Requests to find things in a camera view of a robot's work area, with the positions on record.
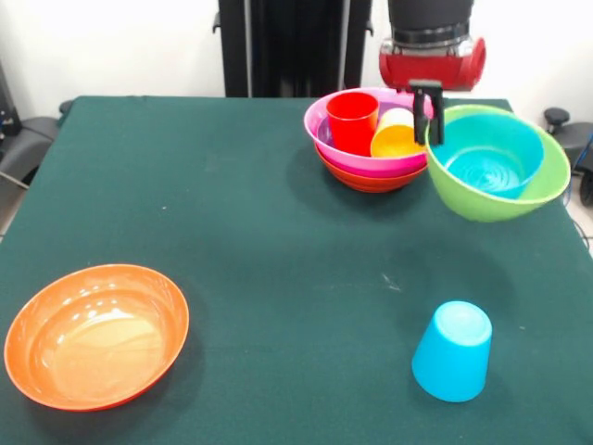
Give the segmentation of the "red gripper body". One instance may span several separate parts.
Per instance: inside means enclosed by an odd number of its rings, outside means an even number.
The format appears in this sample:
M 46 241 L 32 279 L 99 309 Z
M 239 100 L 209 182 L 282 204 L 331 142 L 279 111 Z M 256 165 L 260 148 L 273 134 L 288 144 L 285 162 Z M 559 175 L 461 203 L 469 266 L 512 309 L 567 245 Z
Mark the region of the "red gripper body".
M 421 84 L 446 91 L 471 91 L 480 81 L 486 63 L 486 40 L 468 37 L 457 44 L 412 48 L 385 39 L 379 53 L 384 83 L 411 90 Z

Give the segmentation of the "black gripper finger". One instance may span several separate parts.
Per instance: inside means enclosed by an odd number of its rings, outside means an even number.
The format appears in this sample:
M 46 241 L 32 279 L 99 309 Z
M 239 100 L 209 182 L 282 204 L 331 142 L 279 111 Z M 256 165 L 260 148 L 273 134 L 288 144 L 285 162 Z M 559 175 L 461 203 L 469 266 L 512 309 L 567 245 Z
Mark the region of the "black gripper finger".
M 413 85 L 411 87 L 411 90 L 413 92 L 412 113 L 414 141 L 418 145 L 425 144 L 424 133 L 426 127 L 426 118 L 424 113 L 424 103 L 426 89 L 427 87 L 425 85 Z
M 433 118 L 430 121 L 430 144 L 440 146 L 444 142 L 444 98 L 439 83 L 427 88 L 433 106 Z

